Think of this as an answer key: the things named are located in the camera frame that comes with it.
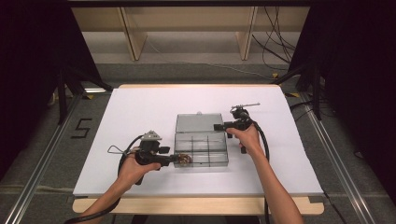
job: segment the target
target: clear compartment box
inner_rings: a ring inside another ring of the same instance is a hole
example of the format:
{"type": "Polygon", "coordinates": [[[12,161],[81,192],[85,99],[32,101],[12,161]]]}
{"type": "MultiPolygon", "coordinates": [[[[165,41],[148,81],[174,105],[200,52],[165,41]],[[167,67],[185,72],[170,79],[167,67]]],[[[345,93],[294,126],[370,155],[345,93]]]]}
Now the clear compartment box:
{"type": "Polygon", "coordinates": [[[175,163],[175,167],[227,166],[225,133],[213,129],[222,123],[221,114],[178,115],[175,153],[191,156],[192,163],[175,163]]]}

